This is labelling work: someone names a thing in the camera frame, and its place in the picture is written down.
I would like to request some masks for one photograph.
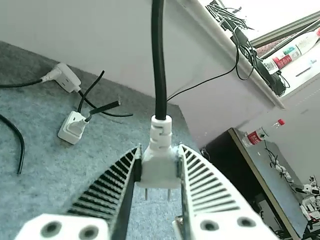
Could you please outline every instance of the metal prong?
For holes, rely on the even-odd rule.
[[[171,189],[168,189],[168,202],[170,202],[170,197],[171,197]]]

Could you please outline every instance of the white power adapter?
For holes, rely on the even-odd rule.
[[[58,132],[58,137],[73,145],[76,144],[81,139],[85,127],[88,124],[85,119],[81,113],[72,111],[64,120]]]
[[[81,81],[77,75],[65,64],[58,63],[48,74],[41,77],[42,82],[55,80],[68,93],[80,91]]]

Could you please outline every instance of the electrical outlet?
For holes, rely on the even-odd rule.
[[[81,113],[72,111],[64,120],[58,132],[58,137],[73,145],[76,144],[81,139],[85,126],[88,124],[85,119]]]

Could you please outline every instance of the black cable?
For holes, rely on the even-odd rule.
[[[26,83],[19,83],[19,84],[0,84],[0,89],[11,89],[11,88],[20,88],[20,87],[26,87],[26,86],[31,86],[35,84],[41,83],[42,80],[36,80],[36,81],[31,81],[31,82],[26,82]]]
[[[153,0],[151,9],[151,43],[155,88],[155,118],[167,117],[167,87],[163,51],[164,0]]]
[[[106,105],[103,105],[101,107],[94,108],[93,110],[91,110],[89,112],[89,116],[85,119],[85,121],[89,122],[94,114],[98,114],[98,113],[101,113],[101,112],[109,110],[109,109],[114,109],[116,107],[119,107],[120,105],[121,105],[120,101],[114,101],[114,102],[108,103]]]
[[[91,84],[91,86],[85,91],[85,93],[83,94],[82,98],[81,98],[81,101],[79,103],[79,106],[78,106],[78,110],[77,112],[78,113],[81,113],[81,109],[82,109],[82,104],[84,103],[84,100],[86,98],[86,96],[88,95],[88,93],[91,91],[91,89],[101,80],[102,76],[105,74],[105,71],[103,70],[101,73],[100,73],[100,76],[98,76],[98,78]]]
[[[234,30],[232,30],[232,33],[233,33],[233,36],[236,36],[236,33],[235,33]],[[178,96],[178,95],[180,95],[180,94],[183,94],[183,93],[185,93],[186,91],[189,91],[189,90],[191,90],[191,89],[194,89],[194,88],[196,88],[196,87],[198,87],[198,86],[200,86],[200,85],[202,85],[202,84],[205,84],[205,83],[207,83],[207,82],[209,82],[209,81],[211,81],[211,80],[214,80],[214,79],[223,77],[223,76],[231,73],[231,72],[237,67],[238,62],[239,62],[239,57],[240,57],[239,49],[238,49],[237,46],[236,46],[235,65],[233,66],[233,68],[232,68],[231,70],[229,70],[229,71],[227,71],[227,72],[225,72],[225,73],[223,73],[223,74],[220,74],[220,75],[218,75],[218,76],[209,78],[208,80],[202,81],[202,82],[200,82],[200,83],[198,83],[198,84],[196,84],[196,85],[194,85],[194,86],[188,87],[188,88],[186,88],[186,89],[184,89],[184,90],[182,90],[182,91],[180,91],[180,92],[177,92],[177,93],[175,93],[174,95],[172,95],[171,97],[169,97],[169,98],[167,99],[167,101],[170,101],[170,100],[173,99],[174,97],[176,97],[176,96]]]
[[[83,92],[81,90],[78,93],[80,94],[81,97],[84,96],[84,94],[83,94]],[[90,105],[92,108],[97,109],[97,107],[92,102],[90,102],[86,97],[84,98],[84,101],[88,105]],[[133,116],[132,113],[129,113],[129,114],[112,114],[112,113],[105,112],[105,111],[102,111],[100,113],[104,114],[104,115],[107,115],[107,116],[111,116],[111,117],[117,117],[117,118],[125,118],[125,117],[132,117]]]
[[[14,133],[17,135],[17,137],[19,138],[19,141],[20,141],[20,160],[19,160],[17,174],[21,174],[22,166],[24,164],[24,157],[25,157],[24,138],[23,138],[21,132],[18,130],[18,128],[16,128],[16,126],[10,120],[5,118],[1,114],[0,114],[0,120],[2,120],[9,128],[11,128],[14,131]]]

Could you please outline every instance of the cord strain relief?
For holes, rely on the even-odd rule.
[[[149,148],[163,153],[171,148],[171,143],[172,118],[167,115],[165,120],[159,120],[152,116]]]

